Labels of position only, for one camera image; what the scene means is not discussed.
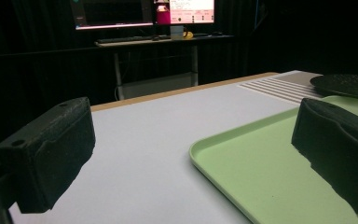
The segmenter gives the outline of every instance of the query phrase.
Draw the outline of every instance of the black plate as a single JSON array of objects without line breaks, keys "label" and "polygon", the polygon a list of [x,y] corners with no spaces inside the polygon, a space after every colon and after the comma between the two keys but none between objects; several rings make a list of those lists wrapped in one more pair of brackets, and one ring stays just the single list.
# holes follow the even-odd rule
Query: black plate
[{"label": "black plate", "polygon": [[358,75],[334,74],[313,77],[310,83],[316,91],[358,98]]}]

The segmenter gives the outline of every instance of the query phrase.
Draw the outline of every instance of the green tray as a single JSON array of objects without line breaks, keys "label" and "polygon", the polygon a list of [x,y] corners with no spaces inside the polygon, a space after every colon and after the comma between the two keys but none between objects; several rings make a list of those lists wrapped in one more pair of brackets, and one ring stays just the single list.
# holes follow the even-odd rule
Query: green tray
[{"label": "green tray", "polygon": [[[358,100],[324,101],[358,115]],[[291,145],[298,108],[205,139],[193,164],[254,223],[358,223],[358,216]]]}]

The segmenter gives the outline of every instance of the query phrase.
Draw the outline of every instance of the white table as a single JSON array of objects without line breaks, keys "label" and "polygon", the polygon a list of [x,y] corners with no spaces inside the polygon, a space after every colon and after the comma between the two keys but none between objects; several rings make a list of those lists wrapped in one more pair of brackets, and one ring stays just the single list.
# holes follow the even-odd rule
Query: white table
[{"label": "white table", "polygon": [[[308,83],[314,74],[290,72]],[[44,214],[22,223],[250,223],[190,161],[201,138],[294,108],[297,104],[240,84],[197,89],[139,103],[93,107],[96,146],[71,187]]]}]

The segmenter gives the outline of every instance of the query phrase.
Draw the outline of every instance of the desk leg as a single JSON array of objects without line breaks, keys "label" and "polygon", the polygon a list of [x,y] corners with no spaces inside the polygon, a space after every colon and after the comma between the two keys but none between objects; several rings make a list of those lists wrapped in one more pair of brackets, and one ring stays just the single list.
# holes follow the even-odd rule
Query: desk leg
[{"label": "desk leg", "polygon": [[123,83],[121,82],[120,63],[118,60],[117,53],[115,53],[115,72],[116,72],[116,80],[117,80],[118,100],[124,100]]},{"label": "desk leg", "polygon": [[199,85],[199,54],[197,46],[191,47],[191,85]]}]

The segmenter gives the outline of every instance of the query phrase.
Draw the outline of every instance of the monitor screen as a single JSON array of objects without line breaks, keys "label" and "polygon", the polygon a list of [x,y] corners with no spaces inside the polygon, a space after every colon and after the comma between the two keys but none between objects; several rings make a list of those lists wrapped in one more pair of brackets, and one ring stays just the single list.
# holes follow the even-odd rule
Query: monitor screen
[{"label": "monitor screen", "polygon": [[155,24],[214,22],[214,0],[154,0]]},{"label": "monitor screen", "polygon": [[150,0],[70,0],[77,30],[152,26]]}]

